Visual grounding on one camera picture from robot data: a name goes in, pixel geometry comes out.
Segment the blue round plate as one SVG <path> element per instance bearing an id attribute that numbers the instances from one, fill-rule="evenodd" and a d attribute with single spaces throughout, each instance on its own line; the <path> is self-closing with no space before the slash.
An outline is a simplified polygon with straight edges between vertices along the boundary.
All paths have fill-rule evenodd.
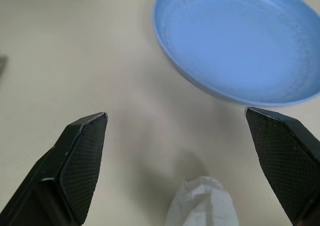
<path id="1" fill-rule="evenodd" d="M 320 14 L 303 0 L 155 0 L 156 38 L 203 91 L 262 107 L 320 96 Z"/>

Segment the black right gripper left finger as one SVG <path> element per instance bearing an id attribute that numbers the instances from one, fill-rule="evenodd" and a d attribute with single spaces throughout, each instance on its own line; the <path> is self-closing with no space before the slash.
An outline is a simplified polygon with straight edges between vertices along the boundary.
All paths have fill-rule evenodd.
<path id="1" fill-rule="evenodd" d="M 97 186 L 108 115 L 65 127 L 0 213 L 0 226 L 82 226 Z"/>

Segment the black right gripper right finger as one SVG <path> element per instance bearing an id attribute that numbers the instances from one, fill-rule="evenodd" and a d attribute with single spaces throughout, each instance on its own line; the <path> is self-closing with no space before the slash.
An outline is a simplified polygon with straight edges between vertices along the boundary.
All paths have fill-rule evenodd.
<path id="1" fill-rule="evenodd" d="M 260 167 L 292 226 L 320 226 L 320 140 L 275 111 L 247 107 L 245 117 Z"/>

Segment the crumpled white paper tissue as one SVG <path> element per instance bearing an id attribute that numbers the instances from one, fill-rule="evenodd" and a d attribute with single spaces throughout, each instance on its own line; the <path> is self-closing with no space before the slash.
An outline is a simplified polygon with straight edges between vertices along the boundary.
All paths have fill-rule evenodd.
<path id="1" fill-rule="evenodd" d="M 184 181 L 167 212 L 164 226 L 240 226 L 232 198 L 209 176 Z"/>

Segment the dark grey flat object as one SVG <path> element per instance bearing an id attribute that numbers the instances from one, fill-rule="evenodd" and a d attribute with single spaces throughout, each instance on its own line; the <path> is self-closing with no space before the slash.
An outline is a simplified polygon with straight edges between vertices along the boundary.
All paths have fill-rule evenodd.
<path id="1" fill-rule="evenodd" d="M 6 65 L 7 65 L 8 58 L 6 56 L 0 56 L 0 79 L 2 78 Z"/>

